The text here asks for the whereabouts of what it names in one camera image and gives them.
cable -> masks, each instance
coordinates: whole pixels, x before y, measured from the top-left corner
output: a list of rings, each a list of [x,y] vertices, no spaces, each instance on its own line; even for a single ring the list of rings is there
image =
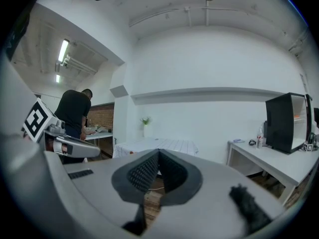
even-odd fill
[[[250,146],[255,145],[255,144],[256,144],[256,141],[255,141],[255,140],[250,140],[248,144],[249,144]]]
[[[163,189],[164,187],[158,188],[158,189],[149,189],[149,190],[159,190],[159,189]]]

man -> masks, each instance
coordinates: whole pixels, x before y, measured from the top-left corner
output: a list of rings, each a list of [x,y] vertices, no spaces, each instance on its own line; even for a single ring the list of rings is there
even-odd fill
[[[75,90],[66,91],[55,111],[55,115],[65,121],[65,132],[67,135],[77,139],[85,140],[85,119],[91,108],[92,91],[85,89],[82,92]],[[83,158],[63,157],[63,163],[80,163]]]

